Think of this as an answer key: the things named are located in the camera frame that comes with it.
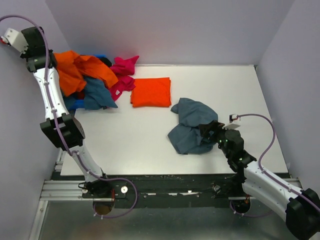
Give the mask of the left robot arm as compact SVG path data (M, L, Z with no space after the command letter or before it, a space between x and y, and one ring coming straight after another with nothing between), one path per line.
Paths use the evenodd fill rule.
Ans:
M107 198L113 192L107 175L96 164L85 146L85 132L64 102L59 85L57 61L44 39L42 28L30 27L21 31L27 46L21 58L39 85L45 106L45 121L40 128L56 148L69 154L84 175L78 187L92 198Z

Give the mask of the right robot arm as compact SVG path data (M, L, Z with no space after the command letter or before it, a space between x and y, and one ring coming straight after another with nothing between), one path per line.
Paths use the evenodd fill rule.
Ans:
M301 189L269 171L245 150L244 139L231 124L213 120L198 127L205 141L217 143L240 177L243 192L281 217L297 239L308 240L320 231L320 198L314 190Z

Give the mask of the grey-blue t-shirt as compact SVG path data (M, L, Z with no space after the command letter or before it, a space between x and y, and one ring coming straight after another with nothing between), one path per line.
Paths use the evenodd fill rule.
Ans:
M199 125L218 120L218 114L200 101L182 97L171 108L178 115L178 124L168 133L173 148L181 155L202 155L209 153L213 147L202 147Z

